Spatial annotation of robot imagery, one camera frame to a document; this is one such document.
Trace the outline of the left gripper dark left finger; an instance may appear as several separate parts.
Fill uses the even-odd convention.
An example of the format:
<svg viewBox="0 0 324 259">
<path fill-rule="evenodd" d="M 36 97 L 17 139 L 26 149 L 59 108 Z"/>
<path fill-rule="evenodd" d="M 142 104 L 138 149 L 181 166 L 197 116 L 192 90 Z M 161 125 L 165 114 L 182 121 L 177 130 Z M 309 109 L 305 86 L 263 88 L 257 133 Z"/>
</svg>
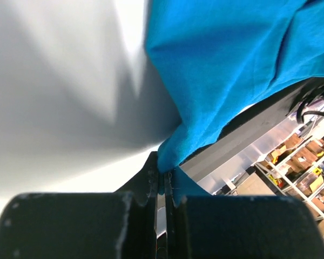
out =
<svg viewBox="0 0 324 259">
<path fill-rule="evenodd" d="M 157 154 L 112 193 L 23 193 L 0 216 L 0 258 L 155 258 Z"/>
</svg>

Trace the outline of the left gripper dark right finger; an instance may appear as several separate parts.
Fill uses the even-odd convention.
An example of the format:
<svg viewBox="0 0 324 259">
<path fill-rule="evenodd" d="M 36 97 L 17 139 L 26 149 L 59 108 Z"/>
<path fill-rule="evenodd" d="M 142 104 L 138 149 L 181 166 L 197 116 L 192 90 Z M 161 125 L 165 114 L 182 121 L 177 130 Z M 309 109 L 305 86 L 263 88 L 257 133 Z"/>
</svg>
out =
<svg viewBox="0 0 324 259">
<path fill-rule="evenodd" d="M 211 195 L 180 168 L 164 175 L 169 258 L 324 258 L 308 208 L 286 196 Z"/>
</svg>

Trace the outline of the blue t shirt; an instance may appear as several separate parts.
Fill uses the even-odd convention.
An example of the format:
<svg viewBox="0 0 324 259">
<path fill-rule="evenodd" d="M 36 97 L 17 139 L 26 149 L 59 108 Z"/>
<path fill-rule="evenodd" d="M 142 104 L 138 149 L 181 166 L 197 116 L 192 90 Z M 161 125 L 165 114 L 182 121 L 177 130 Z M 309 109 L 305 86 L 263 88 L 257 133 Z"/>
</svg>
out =
<svg viewBox="0 0 324 259">
<path fill-rule="evenodd" d="M 164 173 L 214 143 L 246 106 L 324 77 L 324 1 L 153 1 L 146 52 L 181 123 Z"/>
</svg>

